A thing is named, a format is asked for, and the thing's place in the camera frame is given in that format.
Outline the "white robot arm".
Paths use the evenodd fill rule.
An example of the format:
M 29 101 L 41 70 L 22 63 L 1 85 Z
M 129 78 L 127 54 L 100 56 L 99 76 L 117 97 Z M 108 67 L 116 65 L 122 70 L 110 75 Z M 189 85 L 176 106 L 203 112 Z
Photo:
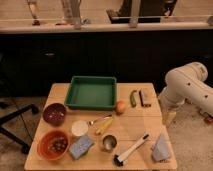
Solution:
M 165 75 L 166 86 L 158 96 L 165 126 L 170 125 L 185 100 L 197 105 L 204 121 L 213 124 L 213 88 L 204 83 L 207 77 L 207 68 L 200 62 L 174 68 Z

